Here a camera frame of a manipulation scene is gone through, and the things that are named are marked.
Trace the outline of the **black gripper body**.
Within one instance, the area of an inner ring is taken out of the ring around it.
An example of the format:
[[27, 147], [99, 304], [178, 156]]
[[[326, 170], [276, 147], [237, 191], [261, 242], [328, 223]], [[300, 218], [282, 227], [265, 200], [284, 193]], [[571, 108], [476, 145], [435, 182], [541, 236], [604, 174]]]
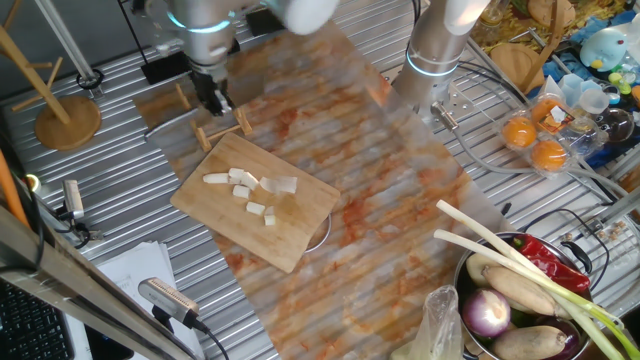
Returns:
[[229, 101], [227, 94], [228, 81], [226, 78], [216, 80], [208, 73], [192, 70], [190, 79], [194, 84], [198, 99], [202, 103], [218, 101], [219, 98], [216, 96], [216, 92], [219, 92], [222, 98]]

